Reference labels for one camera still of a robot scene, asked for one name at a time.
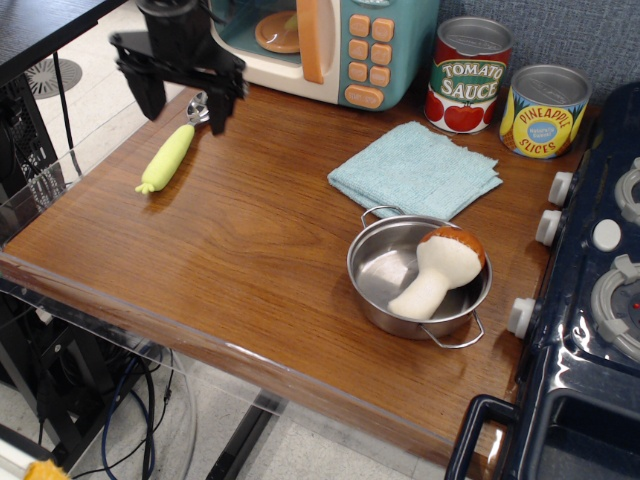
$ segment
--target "pineapple slices can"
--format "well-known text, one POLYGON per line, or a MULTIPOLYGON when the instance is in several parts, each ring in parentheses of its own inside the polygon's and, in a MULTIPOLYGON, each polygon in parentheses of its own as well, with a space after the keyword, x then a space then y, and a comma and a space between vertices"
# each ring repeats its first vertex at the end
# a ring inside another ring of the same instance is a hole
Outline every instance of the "pineapple slices can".
POLYGON ((530 65, 511 79, 500 124, 500 140, 525 157, 548 159, 570 150, 591 96, 579 71, 559 65, 530 65))

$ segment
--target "pot handle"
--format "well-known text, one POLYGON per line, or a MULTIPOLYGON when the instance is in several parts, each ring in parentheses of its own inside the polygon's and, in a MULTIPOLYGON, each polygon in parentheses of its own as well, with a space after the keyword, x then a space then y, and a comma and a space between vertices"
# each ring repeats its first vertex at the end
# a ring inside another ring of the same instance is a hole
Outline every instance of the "pot handle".
POLYGON ((393 205, 378 205, 377 207, 370 208, 369 210, 364 212, 362 214, 362 216, 360 217, 360 219, 362 220, 362 226, 364 228, 367 228, 369 226, 367 224, 367 215, 369 215, 370 213, 375 212, 376 210, 380 210, 381 208, 390 208, 392 210, 396 210, 396 211, 400 212, 400 215, 404 215, 405 214, 400 207, 395 207, 393 205))
POLYGON ((436 342, 439 347, 449 348, 449 349, 469 347, 469 346, 473 345, 474 343, 476 343, 478 340, 480 340, 484 335, 484 327, 482 326, 482 322, 480 321, 480 318, 478 317, 478 314, 476 313, 475 310, 473 312, 471 312, 471 313, 473 314, 473 318, 476 319, 476 323, 478 324, 478 328, 480 328, 480 333, 478 334, 478 336, 476 338, 474 338, 473 340, 469 340, 466 343, 461 343, 459 345, 449 345, 449 344, 446 344, 446 343, 442 343, 440 340, 438 340, 436 337, 433 336, 433 334, 429 331, 429 329, 424 326, 424 323, 420 325, 420 328, 422 330, 424 330, 425 332, 427 332, 427 335, 429 335, 431 337, 431 340, 436 342))

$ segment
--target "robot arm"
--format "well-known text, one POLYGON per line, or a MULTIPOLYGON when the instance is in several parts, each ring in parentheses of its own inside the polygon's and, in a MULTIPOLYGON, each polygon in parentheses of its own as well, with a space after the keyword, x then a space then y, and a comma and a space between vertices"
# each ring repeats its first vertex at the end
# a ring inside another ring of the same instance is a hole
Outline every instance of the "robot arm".
POLYGON ((114 33, 117 64, 142 113, 155 120, 166 103, 164 83, 172 82, 207 94, 209 126, 224 132, 237 98, 248 86, 242 78, 245 63, 211 36, 206 0, 136 0, 145 16, 147 32, 114 33))

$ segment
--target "folded towel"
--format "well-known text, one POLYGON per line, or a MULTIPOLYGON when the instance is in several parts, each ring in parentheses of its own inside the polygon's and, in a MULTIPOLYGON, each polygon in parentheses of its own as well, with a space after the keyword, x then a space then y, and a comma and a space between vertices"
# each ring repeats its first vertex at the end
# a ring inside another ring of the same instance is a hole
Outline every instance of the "folded towel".
MULTIPOLYGON (((502 183, 496 160, 455 145, 418 122, 399 125, 332 171, 329 183, 369 209, 451 220, 502 183)), ((376 210, 380 217, 397 215, 376 210)))

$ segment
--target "oven door handle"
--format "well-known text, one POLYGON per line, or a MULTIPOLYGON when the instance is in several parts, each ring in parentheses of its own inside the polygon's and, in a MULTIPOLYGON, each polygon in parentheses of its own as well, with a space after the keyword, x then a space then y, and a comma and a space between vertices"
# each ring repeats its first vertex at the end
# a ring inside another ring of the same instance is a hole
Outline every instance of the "oven door handle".
POLYGON ((499 398, 478 395, 471 400, 449 460, 445 480, 465 479, 471 457, 480 437, 480 431, 485 422, 495 421, 510 427, 518 421, 518 418, 518 407, 499 398))

